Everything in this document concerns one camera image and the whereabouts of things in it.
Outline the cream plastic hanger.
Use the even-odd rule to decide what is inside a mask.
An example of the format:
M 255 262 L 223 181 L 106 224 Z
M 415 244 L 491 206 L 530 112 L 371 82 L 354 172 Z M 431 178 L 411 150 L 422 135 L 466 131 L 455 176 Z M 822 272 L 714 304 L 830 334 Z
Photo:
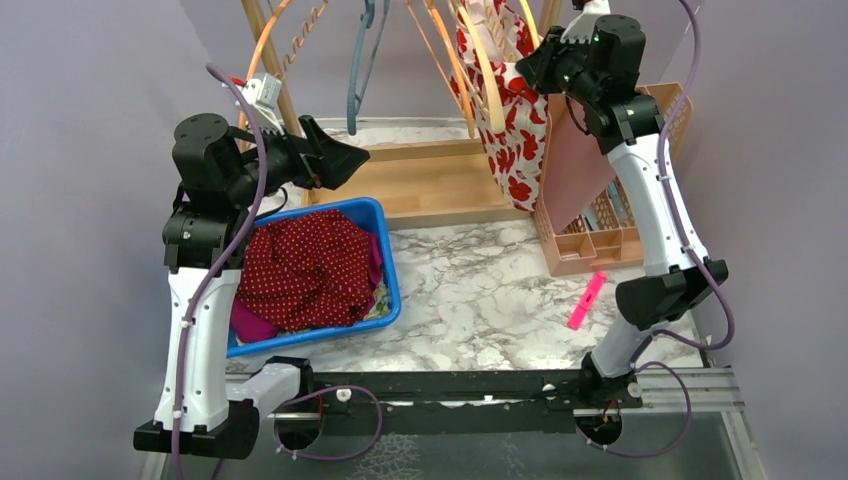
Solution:
M 483 41 L 464 4 L 461 1 L 456 0 L 450 0 L 449 4 L 453 8 L 453 11 L 459 16 L 471 37 L 474 51 L 477 54 L 480 63 L 481 75 L 485 87 L 483 99 L 486 104 L 485 110 L 489 115 L 490 127 L 494 134 L 501 134 L 505 131 L 503 106 L 495 75 L 488 54 L 485 51 Z

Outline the red poppy print skirt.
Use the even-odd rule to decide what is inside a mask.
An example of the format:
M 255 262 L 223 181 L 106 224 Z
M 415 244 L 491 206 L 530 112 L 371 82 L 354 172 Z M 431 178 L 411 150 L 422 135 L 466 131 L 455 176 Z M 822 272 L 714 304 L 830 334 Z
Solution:
M 515 68 L 535 50 L 526 43 L 521 8 L 506 1 L 461 1 L 471 16 L 488 54 L 501 97 L 505 131 L 494 134 L 483 99 L 485 87 L 471 37 L 448 4 L 456 22 L 453 47 L 458 65 L 449 85 L 474 120 L 489 170 L 503 197 L 524 212 L 536 209 L 547 144 L 548 99 L 529 89 Z

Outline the grey-blue hanger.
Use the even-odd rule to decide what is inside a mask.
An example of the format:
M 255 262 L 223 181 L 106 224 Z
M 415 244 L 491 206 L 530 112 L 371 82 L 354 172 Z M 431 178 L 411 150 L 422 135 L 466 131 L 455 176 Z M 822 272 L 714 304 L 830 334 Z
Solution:
M 346 91 L 346 131 L 351 136 L 355 135 L 358 131 L 358 115 L 379 51 L 391 1 L 365 0 L 363 5 L 364 10 L 359 17 Z M 365 43 L 368 31 L 373 27 L 376 27 L 373 44 L 371 45 L 370 53 L 365 55 Z

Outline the orange wavy hanger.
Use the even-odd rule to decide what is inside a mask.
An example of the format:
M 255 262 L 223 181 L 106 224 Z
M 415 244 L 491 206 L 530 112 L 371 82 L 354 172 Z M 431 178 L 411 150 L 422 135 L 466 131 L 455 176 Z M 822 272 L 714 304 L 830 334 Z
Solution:
M 291 48 L 282 57 L 277 54 L 272 34 L 277 21 L 289 7 L 291 1 L 283 0 L 276 6 L 272 6 L 269 16 L 265 15 L 260 2 L 257 0 L 242 0 L 241 4 L 254 39 L 254 49 L 248 65 L 247 78 L 252 78 L 258 71 L 259 65 L 262 65 L 266 73 L 282 82 L 273 106 L 276 106 L 281 113 L 284 126 L 294 134 L 301 134 L 298 117 L 286 84 L 288 70 L 295 62 L 307 36 L 314 30 L 316 23 L 321 19 L 330 2 L 327 0 L 320 1 L 309 11 L 307 19 L 301 24 L 299 33 L 292 39 Z

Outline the lemon print skirt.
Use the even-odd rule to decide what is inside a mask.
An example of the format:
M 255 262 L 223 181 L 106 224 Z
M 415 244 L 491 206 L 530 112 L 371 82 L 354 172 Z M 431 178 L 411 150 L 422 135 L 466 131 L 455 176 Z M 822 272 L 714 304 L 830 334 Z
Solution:
M 371 307 L 362 320 L 372 320 L 386 316 L 391 309 L 389 306 L 390 298 L 390 291 L 385 282 L 381 280 L 374 289 Z

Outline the magenta pleated skirt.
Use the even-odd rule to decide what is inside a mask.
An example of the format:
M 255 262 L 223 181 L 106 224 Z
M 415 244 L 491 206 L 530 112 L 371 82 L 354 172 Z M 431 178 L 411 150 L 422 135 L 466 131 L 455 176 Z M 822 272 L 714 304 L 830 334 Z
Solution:
M 381 280 L 384 281 L 384 261 L 380 250 L 379 237 L 374 233 L 369 233 L 368 236 L 371 240 L 371 252 L 370 259 L 368 261 L 368 276 L 370 283 L 375 289 L 376 285 Z M 276 325 L 272 325 L 264 318 L 251 311 L 238 298 L 234 300 L 232 306 L 230 328 L 236 335 L 236 342 L 238 345 L 256 343 L 289 334 L 289 331 Z

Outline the yellow wavy hanger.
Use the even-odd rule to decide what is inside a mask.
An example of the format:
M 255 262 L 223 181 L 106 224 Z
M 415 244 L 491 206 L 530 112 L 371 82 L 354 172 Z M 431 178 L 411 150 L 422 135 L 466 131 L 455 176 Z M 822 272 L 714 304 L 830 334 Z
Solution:
M 519 6 L 523 15 L 526 26 L 526 43 L 531 45 L 534 50 L 538 49 L 541 44 L 541 36 L 538 32 L 537 24 L 528 0 L 519 0 Z

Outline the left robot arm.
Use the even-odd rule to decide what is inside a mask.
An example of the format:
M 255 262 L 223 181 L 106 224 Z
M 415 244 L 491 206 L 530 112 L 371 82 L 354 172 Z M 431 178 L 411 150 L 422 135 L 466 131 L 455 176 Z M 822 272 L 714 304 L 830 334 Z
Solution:
M 133 434 L 138 451 L 242 460 L 263 416 L 280 403 L 298 411 L 313 401 L 305 360 L 275 357 L 240 387 L 225 381 L 230 313 L 260 201 L 286 183 L 334 190 L 369 157 L 308 115 L 300 124 L 299 136 L 277 127 L 251 133 L 202 113 L 175 128 L 180 183 L 162 233 L 169 357 L 156 411 Z

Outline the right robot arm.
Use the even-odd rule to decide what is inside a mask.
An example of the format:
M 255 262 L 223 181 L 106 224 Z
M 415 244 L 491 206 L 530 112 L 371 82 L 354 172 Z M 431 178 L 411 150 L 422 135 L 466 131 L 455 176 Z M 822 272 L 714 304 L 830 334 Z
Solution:
M 615 171 L 643 246 L 644 276 L 617 286 L 618 316 L 581 364 L 578 396 L 600 407 L 632 382 L 650 340 L 710 296 L 728 267 L 700 241 L 673 172 L 669 135 L 688 106 L 686 93 L 664 112 L 636 87 L 646 45 L 640 23 L 600 1 L 579 8 L 567 27 L 551 27 L 517 70 L 536 92 L 581 105 L 583 131 Z

